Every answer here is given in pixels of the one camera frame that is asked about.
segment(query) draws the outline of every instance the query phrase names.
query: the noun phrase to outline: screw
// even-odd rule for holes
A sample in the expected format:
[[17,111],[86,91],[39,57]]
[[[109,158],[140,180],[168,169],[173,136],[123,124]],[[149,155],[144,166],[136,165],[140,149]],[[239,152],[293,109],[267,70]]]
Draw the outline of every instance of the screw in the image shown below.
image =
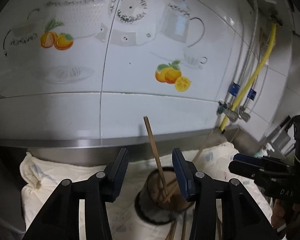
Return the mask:
[[238,179],[231,179],[231,183],[235,186],[238,186],[240,184],[240,181]]
[[203,178],[204,177],[204,173],[202,171],[197,171],[195,173],[195,175],[198,177],[198,178]]
[[68,186],[70,184],[70,180],[69,179],[64,179],[62,182],[61,182],[61,185],[62,186]]
[[97,178],[103,178],[106,174],[103,171],[100,171],[96,174]]

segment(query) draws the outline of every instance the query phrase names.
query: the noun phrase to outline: white cloth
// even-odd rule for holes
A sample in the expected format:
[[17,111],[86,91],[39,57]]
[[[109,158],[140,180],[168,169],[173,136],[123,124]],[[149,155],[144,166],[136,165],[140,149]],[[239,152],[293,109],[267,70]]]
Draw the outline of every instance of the white cloth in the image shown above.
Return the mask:
[[[197,150],[183,152],[186,160],[192,160]],[[229,162],[238,153],[229,142],[219,146],[205,149],[196,163],[200,171],[204,171],[214,179],[229,181],[238,178],[253,196],[268,219],[272,210],[263,195],[258,190],[253,180],[231,174],[228,170]],[[171,155],[160,158],[162,166],[172,166]],[[53,163],[39,160],[27,153],[20,165],[21,176],[28,183],[22,189],[22,201],[25,210],[26,228],[28,229],[34,217],[53,192],[55,187],[63,179],[71,179],[73,182],[85,180],[98,171],[103,171],[105,166],[79,167],[69,164]],[[107,213],[111,233],[114,240],[159,240],[165,239],[170,225],[154,226],[143,222],[134,210],[134,199],[142,189],[148,174],[156,169],[154,159],[129,163],[120,196],[114,203],[107,203]],[[80,239],[85,240],[84,227],[84,201],[79,208]],[[218,216],[221,219],[221,206],[217,202]],[[186,239],[189,238],[193,219],[193,207],[188,211]],[[181,235],[182,217],[179,218],[176,236]]]

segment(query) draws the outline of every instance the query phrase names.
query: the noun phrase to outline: yellow gas pipe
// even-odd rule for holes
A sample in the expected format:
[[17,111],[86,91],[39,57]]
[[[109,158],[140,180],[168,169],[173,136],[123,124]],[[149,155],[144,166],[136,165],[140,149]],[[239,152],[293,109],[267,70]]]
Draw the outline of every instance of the yellow gas pipe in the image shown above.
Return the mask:
[[[246,92],[248,91],[248,89],[251,87],[253,81],[255,80],[255,78],[259,75],[260,70],[263,68],[263,66],[265,65],[265,63],[267,62],[272,49],[274,47],[275,44],[275,34],[276,34],[276,30],[277,30],[277,24],[273,23],[272,24],[272,28],[271,28],[271,33],[270,33],[270,41],[269,41],[269,45],[268,48],[266,50],[266,53],[263,55],[260,63],[258,64],[257,68],[255,69],[254,73],[252,74],[252,76],[249,78],[247,84],[244,86],[244,88],[242,89],[242,91],[237,95],[237,97],[235,98],[232,108],[232,111],[235,111],[236,108],[239,106],[242,98],[244,97],[244,95],[246,94]],[[223,131],[226,127],[226,125],[228,124],[229,118],[227,116],[225,116],[223,118],[223,121],[220,125],[220,130]]]

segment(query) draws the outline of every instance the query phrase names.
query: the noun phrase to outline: blue tape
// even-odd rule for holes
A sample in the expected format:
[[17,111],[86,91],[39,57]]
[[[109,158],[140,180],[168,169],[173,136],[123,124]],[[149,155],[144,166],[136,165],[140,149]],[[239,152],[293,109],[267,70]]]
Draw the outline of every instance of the blue tape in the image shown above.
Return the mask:
[[240,89],[240,86],[233,82],[232,86],[230,87],[229,93],[236,97],[239,92],[239,89]]
[[248,98],[250,98],[252,101],[256,97],[257,92],[255,92],[252,88],[250,88],[249,93],[248,93]]

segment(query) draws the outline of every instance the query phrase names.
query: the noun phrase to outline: cylindrical container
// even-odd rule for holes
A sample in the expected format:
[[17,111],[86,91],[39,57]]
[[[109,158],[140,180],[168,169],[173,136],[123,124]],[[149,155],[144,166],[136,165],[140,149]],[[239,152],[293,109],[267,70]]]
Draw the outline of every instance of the cylindrical container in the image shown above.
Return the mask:
[[[163,167],[163,174],[167,182],[168,192],[176,185],[176,175],[173,167]],[[187,202],[179,188],[171,196],[170,202],[163,203],[165,197],[158,170],[152,171],[143,189],[135,200],[135,209],[138,216],[145,222],[154,225],[164,225],[172,222],[179,214],[193,203]]]

